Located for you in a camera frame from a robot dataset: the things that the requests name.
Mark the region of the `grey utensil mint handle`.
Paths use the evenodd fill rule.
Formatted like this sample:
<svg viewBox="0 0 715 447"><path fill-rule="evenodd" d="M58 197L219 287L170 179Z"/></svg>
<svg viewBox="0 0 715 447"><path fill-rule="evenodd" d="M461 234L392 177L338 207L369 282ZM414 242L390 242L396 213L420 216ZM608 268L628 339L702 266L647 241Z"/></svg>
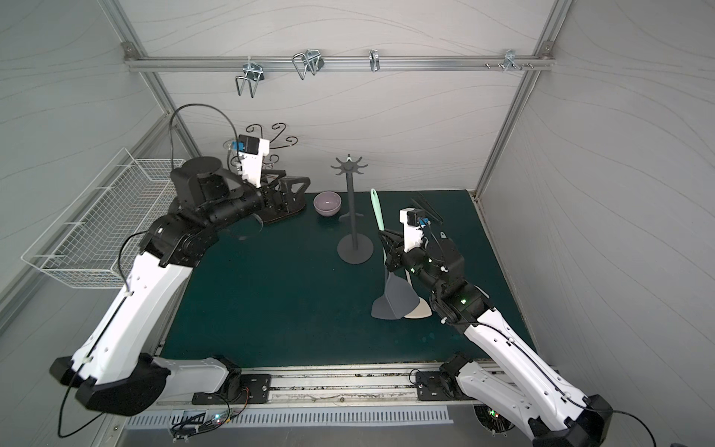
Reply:
<svg viewBox="0 0 715 447"><path fill-rule="evenodd" d="M370 191L370 196L385 255L385 288L383 294L372 303L371 315L378 320L400 320L419 307L421 298L407 279L395 273L399 267L403 267L401 257L404 237L385 228L381 202L375 189Z"/></svg>

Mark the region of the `grey spatula mint handle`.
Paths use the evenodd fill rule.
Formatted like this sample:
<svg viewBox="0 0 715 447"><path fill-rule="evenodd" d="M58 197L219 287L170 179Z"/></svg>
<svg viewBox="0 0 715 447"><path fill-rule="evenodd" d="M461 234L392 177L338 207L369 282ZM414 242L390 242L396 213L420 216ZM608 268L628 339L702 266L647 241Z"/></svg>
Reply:
<svg viewBox="0 0 715 447"><path fill-rule="evenodd" d="M383 294L372 303L371 316L376 320L400 320L399 316L391 307L387 296Z"/></svg>

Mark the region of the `beige spatula grey handle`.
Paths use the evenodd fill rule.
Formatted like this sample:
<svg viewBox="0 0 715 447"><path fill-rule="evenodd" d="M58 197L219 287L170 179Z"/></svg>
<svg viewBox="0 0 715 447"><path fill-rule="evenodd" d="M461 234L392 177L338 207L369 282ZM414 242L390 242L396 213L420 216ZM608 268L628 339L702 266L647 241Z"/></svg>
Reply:
<svg viewBox="0 0 715 447"><path fill-rule="evenodd" d="M422 320L429 318L432 315L432 309L429 303L422 297L419 297L419 303L412 312L408 313L405 318L407 320Z"/></svg>

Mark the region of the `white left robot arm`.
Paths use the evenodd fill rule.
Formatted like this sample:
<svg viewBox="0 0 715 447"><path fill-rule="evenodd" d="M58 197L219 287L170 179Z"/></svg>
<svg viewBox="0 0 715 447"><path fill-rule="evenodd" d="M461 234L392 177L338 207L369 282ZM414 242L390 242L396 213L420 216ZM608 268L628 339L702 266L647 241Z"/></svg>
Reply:
<svg viewBox="0 0 715 447"><path fill-rule="evenodd" d="M171 171L174 206L141 234L132 270L122 277L122 289L89 339L50 367L85 409L132 416L169 396L238 396L241 370L227 358L173 361L143 347L220 231L253 215L276 221L305 208L309 178L280 169L269 175L271 182L262 172L237 175L212 156L190 159Z"/></svg>

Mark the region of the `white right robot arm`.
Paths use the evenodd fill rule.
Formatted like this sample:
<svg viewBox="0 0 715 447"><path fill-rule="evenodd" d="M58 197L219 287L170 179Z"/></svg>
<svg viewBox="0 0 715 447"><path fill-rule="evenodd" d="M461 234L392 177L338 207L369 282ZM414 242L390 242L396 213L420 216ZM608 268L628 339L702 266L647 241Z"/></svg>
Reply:
<svg viewBox="0 0 715 447"><path fill-rule="evenodd" d="M405 269L430 291L430 307L444 324L465 335L508 376L504 381L462 355L441 366L458 399L478 400L518 428L534 446L600 446L611 405L588 396L555 372L510 327L490 297L465 276L465 259L450 238L379 234L387 269Z"/></svg>

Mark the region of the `grey utensil rack stand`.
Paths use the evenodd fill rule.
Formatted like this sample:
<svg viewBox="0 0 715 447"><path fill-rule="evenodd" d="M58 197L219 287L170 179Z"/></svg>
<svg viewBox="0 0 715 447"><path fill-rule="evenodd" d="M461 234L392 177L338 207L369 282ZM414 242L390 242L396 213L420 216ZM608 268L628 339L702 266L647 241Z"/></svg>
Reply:
<svg viewBox="0 0 715 447"><path fill-rule="evenodd" d="M368 167L367 164L361 165L361 160L362 158L354 159L348 154L345 160L337 158L338 165L333 166L333 169L338 169L339 174L343 174L346 177L348 213L341 216L339 220L348 220L350 233L339 241L337 253L348 264L363 264L374 253L372 241L367 236L359 233L357 228L357 219L361 217L361 214L357 213L356 209L354 175L362 175L360 169Z"/></svg>

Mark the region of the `lilac ceramic bowl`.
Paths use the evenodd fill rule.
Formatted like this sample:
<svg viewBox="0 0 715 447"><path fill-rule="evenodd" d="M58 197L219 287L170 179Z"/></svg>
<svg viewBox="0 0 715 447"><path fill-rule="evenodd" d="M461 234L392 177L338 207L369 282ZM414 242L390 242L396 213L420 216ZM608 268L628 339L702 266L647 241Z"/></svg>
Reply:
<svg viewBox="0 0 715 447"><path fill-rule="evenodd" d="M316 212L323 217L333 217L342 208L341 196L333 191L324 191L318 193L313 199L313 206Z"/></svg>

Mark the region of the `black tongs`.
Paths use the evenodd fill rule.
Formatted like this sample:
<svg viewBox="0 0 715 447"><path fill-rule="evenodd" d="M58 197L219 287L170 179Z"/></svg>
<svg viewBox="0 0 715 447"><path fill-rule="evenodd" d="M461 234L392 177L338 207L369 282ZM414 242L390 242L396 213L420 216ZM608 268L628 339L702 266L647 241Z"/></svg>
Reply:
<svg viewBox="0 0 715 447"><path fill-rule="evenodd" d="M432 221L433 223L436 223L438 225L444 224L443 217L429 203L429 201L426 199L426 197L422 193L417 193L416 197L412 197L411 202L413 203L413 205L416 208L423 210L426 213L426 215L428 216L428 219L430 219L430 221Z"/></svg>

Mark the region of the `aluminium rail with hooks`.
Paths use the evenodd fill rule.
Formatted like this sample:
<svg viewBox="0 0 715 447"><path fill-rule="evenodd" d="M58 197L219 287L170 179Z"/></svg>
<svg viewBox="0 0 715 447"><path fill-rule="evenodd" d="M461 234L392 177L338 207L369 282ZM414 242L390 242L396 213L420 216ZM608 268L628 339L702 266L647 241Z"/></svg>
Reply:
<svg viewBox="0 0 715 447"><path fill-rule="evenodd" d="M496 56L388 56L368 50L358 56L326 56L305 50L290 56L144 56L132 42L123 42L125 65L135 73L231 73L236 93L254 96L268 75L294 73L301 80L319 73L501 72L548 71L556 65L550 51L518 55L508 50Z"/></svg>

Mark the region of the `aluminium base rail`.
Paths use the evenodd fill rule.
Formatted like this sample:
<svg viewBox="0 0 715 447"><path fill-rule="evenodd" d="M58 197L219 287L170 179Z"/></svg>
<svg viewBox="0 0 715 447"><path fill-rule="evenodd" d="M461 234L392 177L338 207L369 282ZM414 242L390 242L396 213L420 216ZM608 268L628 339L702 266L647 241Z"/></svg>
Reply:
<svg viewBox="0 0 715 447"><path fill-rule="evenodd" d="M130 391L113 399L110 413L139 415L156 405L389 405L448 402L419 374L437 374L436 363L323 365L240 369L217 359L154 363L158 379L130 379Z"/></svg>

